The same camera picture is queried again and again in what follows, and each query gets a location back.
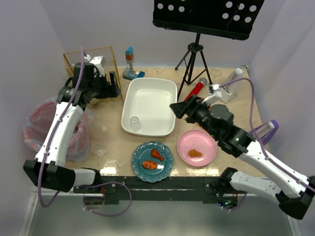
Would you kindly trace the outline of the pink plate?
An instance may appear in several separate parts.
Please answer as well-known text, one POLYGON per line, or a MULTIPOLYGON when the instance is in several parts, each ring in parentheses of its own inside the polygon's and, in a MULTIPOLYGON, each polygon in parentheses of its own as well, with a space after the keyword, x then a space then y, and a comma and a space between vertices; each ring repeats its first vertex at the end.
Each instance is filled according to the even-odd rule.
POLYGON ((210 164, 217 154, 217 144, 207 132, 192 129, 184 132, 177 141, 177 152, 180 158, 194 167, 204 167, 210 164), (188 151, 195 149, 201 152, 202 157, 191 158, 188 151))

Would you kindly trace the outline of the clear glass cup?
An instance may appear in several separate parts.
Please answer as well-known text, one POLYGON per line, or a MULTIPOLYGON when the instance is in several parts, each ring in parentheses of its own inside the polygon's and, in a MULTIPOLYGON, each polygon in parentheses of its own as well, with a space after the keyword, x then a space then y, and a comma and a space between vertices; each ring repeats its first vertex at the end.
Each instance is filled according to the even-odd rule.
POLYGON ((104 144, 101 143, 92 144, 91 152, 96 156, 104 156, 106 152, 104 144))
POLYGON ((133 116, 130 118, 130 130, 132 132, 138 132, 142 128, 139 117, 133 116))

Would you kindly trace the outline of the pink trash basket with bag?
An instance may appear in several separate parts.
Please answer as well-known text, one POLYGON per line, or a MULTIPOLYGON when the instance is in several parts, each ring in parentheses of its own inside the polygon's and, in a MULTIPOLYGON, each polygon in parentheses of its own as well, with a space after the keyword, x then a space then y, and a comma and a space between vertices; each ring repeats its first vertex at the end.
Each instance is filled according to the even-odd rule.
MULTIPOLYGON (((26 117, 23 126, 23 135, 24 143, 29 149, 39 152, 43 146, 55 116, 56 104, 56 96, 48 98, 42 104, 35 107, 26 117)), ((90 125, 94 117, 94 114, 89 109, 83 112, 70 139, 66 161, 81 162, 88 157, 90 149, 90 125)))

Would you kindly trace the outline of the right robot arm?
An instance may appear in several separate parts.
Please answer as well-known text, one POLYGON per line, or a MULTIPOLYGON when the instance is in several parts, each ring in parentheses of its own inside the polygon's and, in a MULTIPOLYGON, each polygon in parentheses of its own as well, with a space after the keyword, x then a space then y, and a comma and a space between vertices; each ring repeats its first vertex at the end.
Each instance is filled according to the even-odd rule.
POLYGON ((255 194, 277 203, 292 218, 304 218, 315 196, 314 176, 302 175, 263 151, 252 134, 234 125, 234 115, 225 105, 209 106, 194 95, 187 101, 172 103, 170 108, 176 118, 186 115, 186 122, 198 123, 225 153, 267 177, 252 177, 235 168, 226 168, 218 180, 221 193, 236 190, 255 194))

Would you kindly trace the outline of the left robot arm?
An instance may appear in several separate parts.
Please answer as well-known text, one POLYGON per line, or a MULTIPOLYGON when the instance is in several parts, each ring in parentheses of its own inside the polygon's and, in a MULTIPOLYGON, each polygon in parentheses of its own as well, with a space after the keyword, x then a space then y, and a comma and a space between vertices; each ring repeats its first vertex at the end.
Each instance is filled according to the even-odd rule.
POLYGON ((66 153, 75 126, 92 99, 118 97, 121 93, 115 72, 109 79, 96 65, 78 62, 74 75, 60 89, 56 111, 43 146, 33 161, 27 160, 23 169, 37 188, 68 192, 72 187, 95 185, 100 181, 98 170, 65 168, 66 153))

